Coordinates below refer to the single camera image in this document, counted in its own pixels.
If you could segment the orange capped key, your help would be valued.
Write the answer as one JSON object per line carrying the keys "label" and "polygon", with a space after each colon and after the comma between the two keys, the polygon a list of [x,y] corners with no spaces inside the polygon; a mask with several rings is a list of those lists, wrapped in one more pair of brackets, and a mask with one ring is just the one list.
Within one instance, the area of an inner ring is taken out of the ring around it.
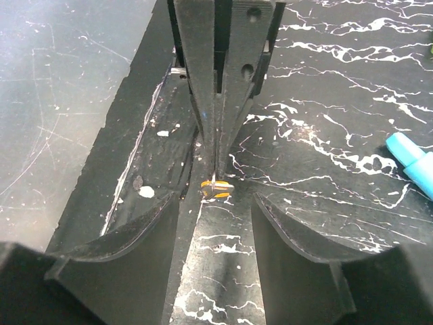
{"label": "orange capped key", "polygon": [[200,184],[200,190],[205,200],[226,198],[231,195],[234,189],[234,185],[227,181],[217,180],[215,175],[210,180],[203,181]]}

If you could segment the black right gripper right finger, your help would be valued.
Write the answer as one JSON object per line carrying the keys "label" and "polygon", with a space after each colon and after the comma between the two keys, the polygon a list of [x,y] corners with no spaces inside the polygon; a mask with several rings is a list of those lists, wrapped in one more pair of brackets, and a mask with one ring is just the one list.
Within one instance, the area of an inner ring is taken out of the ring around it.
{"label": "black right gripper right finger", "polygon": [[431,324],[432,249],[369,254],[344,246],[255,194],[256,260],[268,324]]}

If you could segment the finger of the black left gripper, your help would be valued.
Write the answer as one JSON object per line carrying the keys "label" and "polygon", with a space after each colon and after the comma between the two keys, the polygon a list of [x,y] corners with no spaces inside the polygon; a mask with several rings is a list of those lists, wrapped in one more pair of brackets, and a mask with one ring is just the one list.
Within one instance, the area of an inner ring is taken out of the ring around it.
{"label": "finger of the black left gripper", "polygon": [[217,116],[215,112],[214,1],[175,1],[189,86],[203,137],[208,174],[216,175]]}
{"label": "finger of the black left gripper", "polygon": [[229,49],[223,71],[223,106],[218,140],[218,177],[226,169],[236,120],[252,91],[252,77],[263,52],[274,1],[234,1]]}

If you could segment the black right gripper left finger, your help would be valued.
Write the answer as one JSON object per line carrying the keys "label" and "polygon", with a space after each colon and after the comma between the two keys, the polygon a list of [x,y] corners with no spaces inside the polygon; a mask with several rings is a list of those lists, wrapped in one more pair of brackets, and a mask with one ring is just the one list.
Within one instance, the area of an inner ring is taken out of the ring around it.
{"label": "black right gripper left finger", "polygon": [[67,253],[1,243],[2,324],[159,324],[179,198]]}

